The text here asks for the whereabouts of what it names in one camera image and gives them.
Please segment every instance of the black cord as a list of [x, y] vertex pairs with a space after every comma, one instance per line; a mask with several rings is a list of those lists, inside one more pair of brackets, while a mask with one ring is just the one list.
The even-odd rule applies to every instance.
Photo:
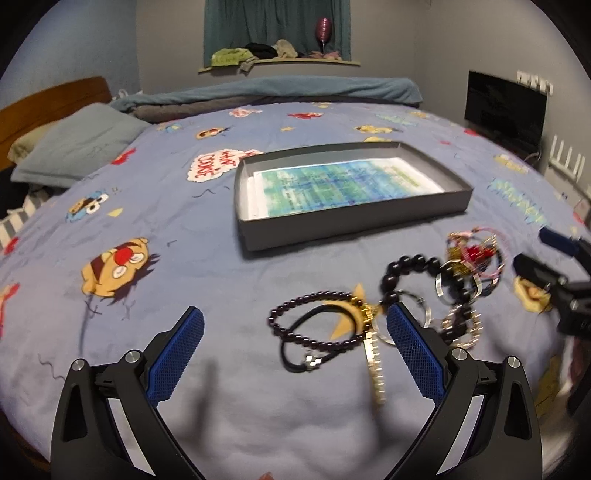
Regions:
[[[341, 313], [345, 316], [347, 316], [347, 318], [351, 321], [351, 325], [353, 327], [353, 332], [351, 333], [351, 337], [349, 338], [350, 340], [353, 340], [356, 335], [357, 335], [357, 322], [355, 321], [355, 317], [353, 316], [353, 314], [346, 309], [345, 307], [342, 307], [341, 305], [335, 305], [335, 304], [324, 304], [324, 305], [319, 305], [316, 308], [311, 309], [309, 312], [303, 314], [300, 318], [298, 318], [293, 325], [291, 325], [288, 329], [287, 332], [293, 332], [296, 328], [300, 327], [304, 322], [310, 320], [312, 317], [318, 315], [319, 313], [323, 313], [323, 312], [332, 312], [332, 313]], [[306, 365], [304, 364], [294, 364], [292, 362], [290, 362], [286, 355], [285, 355], [285, 344], [287, 342], [284, 339], [281, 339], [281, 345], [279, 347], [279, 352], [281, 355], [281, 362], [283, 363], [283, 366], [285, 367], [285, 369], [288, 372], [292, 372], [295, 374], [300, 374], [303, 372], [307, 372], [308, 368], [306, 367]], [[341, 351], [337, 351], [337, 352], [331, 352], [323, 357], [320, 357], [321, 360], [321, 364], [324, 365], [326, 362], [332, 360], [334, 357], [336, 357], [337, 355], [340, 355], [341, 353], [345, 352], [346, 350], [341, 350]]]

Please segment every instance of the pink balloon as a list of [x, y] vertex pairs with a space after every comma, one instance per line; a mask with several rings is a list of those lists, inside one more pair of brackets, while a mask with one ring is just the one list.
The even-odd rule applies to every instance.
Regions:
[[332, 22], [324, 17], [319, 18], [316, 22], [316, 38], [321, 43], [326, 43], [330, 40], [332, 34]]

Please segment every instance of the black television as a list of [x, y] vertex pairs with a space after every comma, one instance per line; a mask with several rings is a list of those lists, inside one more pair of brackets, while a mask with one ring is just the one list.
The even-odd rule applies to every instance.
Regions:
[[546, 95], [519, 83], [470, 72], [465, 119], [519, 156], [540, 151]]

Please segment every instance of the green curtain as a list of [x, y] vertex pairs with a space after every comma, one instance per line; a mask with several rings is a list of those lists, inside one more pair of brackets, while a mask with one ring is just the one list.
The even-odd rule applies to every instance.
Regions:
[[326, 52], [339, 51], [351, 59], [349, 0], [206, 0], [203, 32], [203, 63], [221, 48], [240, 48], [255, 42], [274, 45], [284, 38], [295, 50], [320, 51], [316, 21], [332, 20], [333, 32]]

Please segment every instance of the wooden headboard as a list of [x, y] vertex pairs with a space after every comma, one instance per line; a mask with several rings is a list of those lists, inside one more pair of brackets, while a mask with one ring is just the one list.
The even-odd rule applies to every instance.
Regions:
[[111, 93], [103, 77], [63, 83], [34, 93], [0, 110], [0, 170], [14, 165], [7, 158], [14, 141], [40, 125], [60, 120], [91, 103], [108, 103]]

